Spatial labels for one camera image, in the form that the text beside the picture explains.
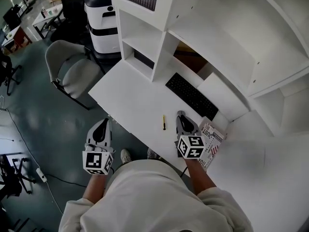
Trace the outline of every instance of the white sleeve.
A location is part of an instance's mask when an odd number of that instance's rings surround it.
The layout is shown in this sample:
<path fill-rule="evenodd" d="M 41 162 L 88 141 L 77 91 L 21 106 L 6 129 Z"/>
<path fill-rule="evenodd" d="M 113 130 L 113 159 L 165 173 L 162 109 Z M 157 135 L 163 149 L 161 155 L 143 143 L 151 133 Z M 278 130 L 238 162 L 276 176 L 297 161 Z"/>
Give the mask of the white sleeve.
<path fill-rule="evenodd" d="M 197 196 L 205 205 L 224 215 L 233 231 L 253 232 L 250 221 L 229 192 L 219 188 L 209 188 Z"/>
<path fill-rule="evenodd" d="M 79 232 L 81 230 L 81 216 L 93 205 L 88 199 L 68 201 L 59 225 L 59 232 Z"/>

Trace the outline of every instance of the white robot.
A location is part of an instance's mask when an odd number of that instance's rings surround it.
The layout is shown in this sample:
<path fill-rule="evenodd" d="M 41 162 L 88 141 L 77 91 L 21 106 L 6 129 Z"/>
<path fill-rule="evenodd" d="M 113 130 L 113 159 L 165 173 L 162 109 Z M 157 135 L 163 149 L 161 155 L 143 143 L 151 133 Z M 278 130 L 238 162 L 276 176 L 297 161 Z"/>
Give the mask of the white robot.
<path fill-rule="evenodd" d="M 102 63 L 121 59 L 115 7 L 112 0 L 84 0 L 95 55 Z"/>
<path fill-rule="evenodd" d="M 107 118 L 89 130 L 83 151 L 83 168 L 88 173 L 108 175 L 115 153 L 111 142 L 111 122 Z"/>

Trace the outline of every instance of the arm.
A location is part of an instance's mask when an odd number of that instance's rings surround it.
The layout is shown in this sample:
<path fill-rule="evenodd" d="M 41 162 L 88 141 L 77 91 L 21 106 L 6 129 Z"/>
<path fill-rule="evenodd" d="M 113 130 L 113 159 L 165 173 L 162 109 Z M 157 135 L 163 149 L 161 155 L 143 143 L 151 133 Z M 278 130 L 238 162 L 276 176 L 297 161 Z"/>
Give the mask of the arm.
<path fill-rule="evenodd" d="M 97 203 L 104 194 L 106 175 L 93 175 L 88 183 L 83 198 L 92 203 Z"/>
<path fill-rule="evenodd" d="M 216 185 L 206 174 L 198 160 L 185 159 L 185 163 L 187 164 L 194 192 L 196 195 L 206 189 L 216 187 Z"/>
<path fill-rule="evenodd" d="M 185 159 L 195 194 L 209 208 L 225 216 L 233 231 L 253 232 L 250 221 L 232 195 L 216 187 L 198 160 Z"/>
<path fill-rule="evenodd" d="M 103 197 L 105 181 L 106 175 L 92 175 L 83 198 L 67 202 L 59 232 L 78 232 L 81 230 L 81 216 Z"/>

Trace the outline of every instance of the gray chair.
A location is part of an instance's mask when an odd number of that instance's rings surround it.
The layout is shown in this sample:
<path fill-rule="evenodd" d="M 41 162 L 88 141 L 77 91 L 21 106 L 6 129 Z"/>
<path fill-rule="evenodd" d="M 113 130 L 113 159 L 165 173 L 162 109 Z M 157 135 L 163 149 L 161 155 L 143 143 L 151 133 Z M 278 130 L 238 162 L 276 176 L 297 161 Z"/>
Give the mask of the gray chair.
<path fill-rule="evenodd" d="M 67 60 L 77 54 L 85 54 L 87 58 L 77 61 L 70 67 L 61 85 L 60 79 L 58 78 L 59 70 Z M 91 61 L 90 56 L 93 57 L 96 63 Z M 49 46 L 45 54 L 45 59 L 51 83 L 66 96 L 89 110 L 88 107 L 76 99 L 91 86 L 94 80 L 100 75 L 100 72 L 105 74 L 103 67 L 93 52 L 83 45 L 59 40 Z"/>

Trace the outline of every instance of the yellow pencil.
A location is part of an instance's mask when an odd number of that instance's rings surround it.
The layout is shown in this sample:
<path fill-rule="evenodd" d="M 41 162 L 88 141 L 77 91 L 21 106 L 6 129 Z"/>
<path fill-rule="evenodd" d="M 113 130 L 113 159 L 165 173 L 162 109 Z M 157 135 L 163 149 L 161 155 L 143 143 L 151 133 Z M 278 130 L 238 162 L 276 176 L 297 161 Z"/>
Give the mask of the yellow pencil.
<path fill-rule="evenodd" d="M 165 131 L 165 116 L 163 115 L 163 130 Z"/>

